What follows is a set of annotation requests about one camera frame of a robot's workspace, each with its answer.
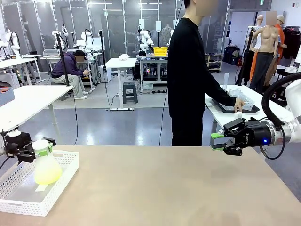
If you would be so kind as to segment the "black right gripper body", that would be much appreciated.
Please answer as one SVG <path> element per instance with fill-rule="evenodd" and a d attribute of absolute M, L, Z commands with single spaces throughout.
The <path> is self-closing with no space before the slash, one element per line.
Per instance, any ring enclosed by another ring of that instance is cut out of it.
<path fill-rule="evenodd" d="M 270 145 L 272 133 L 265 122 L 248 121 L 240 131 L 239 139 L 241 148 Z"/>

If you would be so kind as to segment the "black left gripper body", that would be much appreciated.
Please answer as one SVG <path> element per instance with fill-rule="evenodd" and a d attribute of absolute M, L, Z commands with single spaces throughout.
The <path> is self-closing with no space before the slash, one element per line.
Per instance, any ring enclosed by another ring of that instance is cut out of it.
<path fill-rule="evenodd" d="M 32 139 L 29 133 L 7 132 L 4 136 L 4 147 L 7 157 L 17 156 L 22 150 L 32 150 Z"/>

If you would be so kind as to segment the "person's right hand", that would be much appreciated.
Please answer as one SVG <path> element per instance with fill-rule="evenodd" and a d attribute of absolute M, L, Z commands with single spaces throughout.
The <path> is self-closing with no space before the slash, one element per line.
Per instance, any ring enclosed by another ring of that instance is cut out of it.
<path fill-rule="evenodd" d="M 242 99 L 235 98 L 234 112 L 242 112 L 244 105 L 245 103 Z"/>

